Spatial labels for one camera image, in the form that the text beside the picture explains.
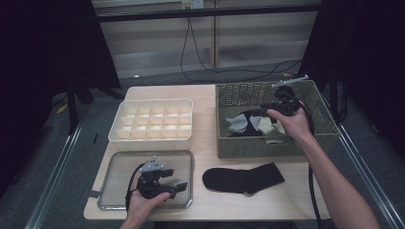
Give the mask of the black horizontal bar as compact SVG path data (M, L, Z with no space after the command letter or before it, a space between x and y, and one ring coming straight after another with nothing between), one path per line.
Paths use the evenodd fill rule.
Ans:
M317 3L317 4L242 7L242 8L165 10L165 11L132 12L132 13L99 14L95 17L95 20L97 22L122 22L122 21L160 20L160 19L228 16L228 15L310 12L310 11L319 11L320 9L321 4Z

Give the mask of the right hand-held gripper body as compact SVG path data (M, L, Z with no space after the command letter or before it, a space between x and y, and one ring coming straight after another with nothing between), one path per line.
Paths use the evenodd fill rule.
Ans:
M272 83L271 88L274 89L274 95L278 99L274 110L285 116L294 115L294 113L300 108L300 102L295 97L295 92L291 88L291 85L307 80L308 78L309 76L305 74L301 77Z

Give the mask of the clear box lid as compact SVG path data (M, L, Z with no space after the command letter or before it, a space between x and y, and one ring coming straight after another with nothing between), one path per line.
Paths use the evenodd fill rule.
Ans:
M163 170L173 169L171 177L160 178L160 184L177 186L187 183L186 188L170 198L159 209L185 209L192 202L194 158L189 151L172 152L124 152L112 156L106 177L101 186L98 207L101 210L124 210L125 196L131 175L139 165L156 158Z

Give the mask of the metal floor rail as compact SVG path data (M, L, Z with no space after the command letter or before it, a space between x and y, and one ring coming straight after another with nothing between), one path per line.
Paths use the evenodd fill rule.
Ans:
M405 160L352 100L330 156L372 206L382 229L405 229Z
M74 150L76 142L80 137L83 122L86 119L90 108L91 105L85 105L80 111L77 124L73 128L72 132L68 135L64 147L60 152L59 158L53 168L51 176L41 193L39 201L36 202L24 229L41 229L43 221L49 211L53 197L56 193L57 187L71 157L72 151Z

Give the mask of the black curtain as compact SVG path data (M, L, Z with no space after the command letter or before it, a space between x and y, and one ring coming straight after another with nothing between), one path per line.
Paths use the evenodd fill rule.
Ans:
M92 0L0 0L0 198L31 157L55 95L90 103L120 83Z
M300 72L342 81L405 159L405 0L321 0Z

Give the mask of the person's right hand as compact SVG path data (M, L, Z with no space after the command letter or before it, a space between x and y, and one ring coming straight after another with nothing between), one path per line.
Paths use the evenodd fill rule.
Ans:
M267 114L280 121L284 127L285 133L298 145L302 146L305 142L313 140L313 135L309 128L309 122L302 107L300 107L292 116L285 116L272 109L269 109Z

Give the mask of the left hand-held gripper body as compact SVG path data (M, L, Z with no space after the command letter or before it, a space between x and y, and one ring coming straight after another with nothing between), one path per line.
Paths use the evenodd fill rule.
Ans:
M147 160L139 168L140 178L137 187L144 198L151 199L161 193L169 193L170 185L160 184L160 174L162 170L166 169L156 156Z

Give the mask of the white divided storage box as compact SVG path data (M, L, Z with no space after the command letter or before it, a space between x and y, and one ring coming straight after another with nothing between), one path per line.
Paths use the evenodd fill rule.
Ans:
M108 139L122 152L188 150L192 123L191 99L125 100Z

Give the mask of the person's left hand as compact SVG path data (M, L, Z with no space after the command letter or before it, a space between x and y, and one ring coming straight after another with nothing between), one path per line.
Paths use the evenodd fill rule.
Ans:
M126 221L144 223L151 214L152 210L159 204L166 201L170 194L164 192L151 199L144 198L137 187L138 179L138 177L134 177L132 187L130 189L132 194L130 197Z

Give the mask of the green woven basket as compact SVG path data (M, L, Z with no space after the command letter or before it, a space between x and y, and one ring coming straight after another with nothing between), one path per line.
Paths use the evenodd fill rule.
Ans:
M314 136L324 150L333 147L340 136L328 107L315 83L311 80L292 83L285 87L274 82L218 84L216 86L217 154L219 158L263 156L298 156L299 149L287 135L277 130L267 135L251 131L235 134L228 129L229 118L277 102L285 90L303 101L310 114Z

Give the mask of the white wall socket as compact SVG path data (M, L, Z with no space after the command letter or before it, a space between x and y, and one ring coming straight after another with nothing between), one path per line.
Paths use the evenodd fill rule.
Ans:
M197 10L204 8L203 0L181 0L181 6L184 10Z

